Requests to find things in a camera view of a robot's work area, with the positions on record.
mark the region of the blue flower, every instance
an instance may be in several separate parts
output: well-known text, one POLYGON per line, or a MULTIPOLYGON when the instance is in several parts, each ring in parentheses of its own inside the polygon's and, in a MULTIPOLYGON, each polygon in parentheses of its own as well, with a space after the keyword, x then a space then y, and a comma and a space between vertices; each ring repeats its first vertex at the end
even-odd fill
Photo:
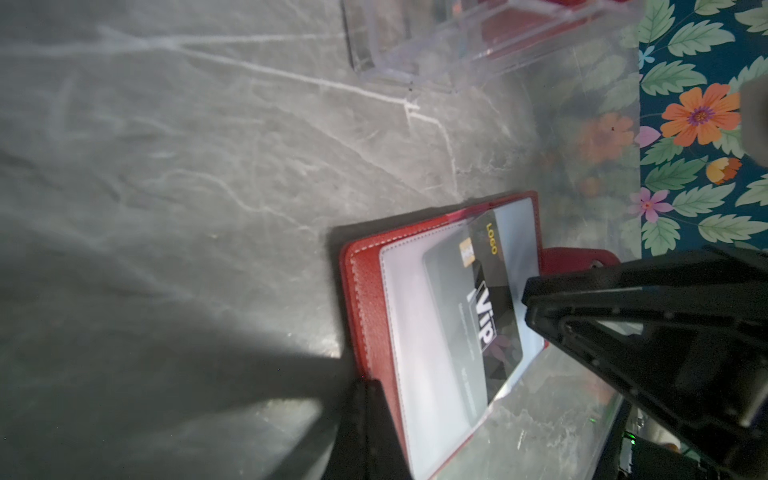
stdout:
POLYGON ((639 58, 639 62, 637 63, 637 68, 642 68, 643 65, 645 65, 645 62, 648 63, 654 63, 656 61, 656 58, 649 57, 651 53, 654 51, 654 46, 651 45, 650 47, 645 49, 645 53, 643 53, 642 50, 637 51, 637 57, 639 58))

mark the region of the floral tablecloth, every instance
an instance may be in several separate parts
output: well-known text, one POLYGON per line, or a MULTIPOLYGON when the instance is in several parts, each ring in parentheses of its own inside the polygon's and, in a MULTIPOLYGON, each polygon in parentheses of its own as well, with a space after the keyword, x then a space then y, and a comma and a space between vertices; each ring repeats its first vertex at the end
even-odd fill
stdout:
POLYGON ((768 249, 768 169, 744 152, 739 114, 741 86, 768 74, 768 0, 647 0, 632 34, 622 42, 639 47, 642 186, 629 211, 642 256, 768 249))

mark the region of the clear plastic box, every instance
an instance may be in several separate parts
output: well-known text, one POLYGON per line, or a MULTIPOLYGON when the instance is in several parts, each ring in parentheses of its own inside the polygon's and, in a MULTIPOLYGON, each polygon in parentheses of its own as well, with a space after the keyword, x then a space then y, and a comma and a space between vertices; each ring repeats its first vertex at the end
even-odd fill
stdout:
POLYGON ((636 22, 643 0, 343 0, 364 81, 457 91, 636 22))

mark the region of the marble table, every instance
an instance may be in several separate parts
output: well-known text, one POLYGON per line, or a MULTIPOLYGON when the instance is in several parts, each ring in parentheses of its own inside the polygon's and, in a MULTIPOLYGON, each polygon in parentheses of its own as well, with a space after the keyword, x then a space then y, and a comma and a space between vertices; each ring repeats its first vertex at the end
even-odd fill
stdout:
MULTIPOLYGON (((354 376, 344 241, 536 189, 545 246, 632 257, 638 157, 561 140, 590 115, 568 95, 633 71, 611 45, 446 95, 361 84, 337 0, 3 2, 2 471, 319 478, 354 376)), ((598 383, 547 351, 440 478, 585 475, 598 383)))

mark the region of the wallet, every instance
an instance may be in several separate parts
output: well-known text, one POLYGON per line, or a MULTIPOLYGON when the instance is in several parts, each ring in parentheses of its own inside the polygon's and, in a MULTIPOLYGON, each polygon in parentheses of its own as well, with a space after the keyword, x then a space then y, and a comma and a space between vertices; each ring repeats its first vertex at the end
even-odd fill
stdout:
MULTIPOLYGON (((415 480, 431 478, 472 437, 493 401, 509 392, 545 348, 545 341, 525 324, 521 298, 526 281, 543 274, 585 270, 595 261, 618 263, 604 250, 543 250, 535 192, 482 202, 348 243, 340 261, 359 374, 382 383, 415 480), (505 362, 511 374, 486 395, 484 388, 472 387, 477 372, 457 369, 446 342, 441 323, 446 301, 435 297, 435 282, 445 275, 435 275, 435 253, 455 241, 461 269, 458 241, 469 222, 491 211, 495 221, 488 223, 488 237, 503 252, 516 328, 514 338, 505 339, 504 344, 515 344, 514 362, 505 362)), ((451 311, 455 304, 447 304, 451 311)), ((482 361, 475 363, 482 377, 482 361)))

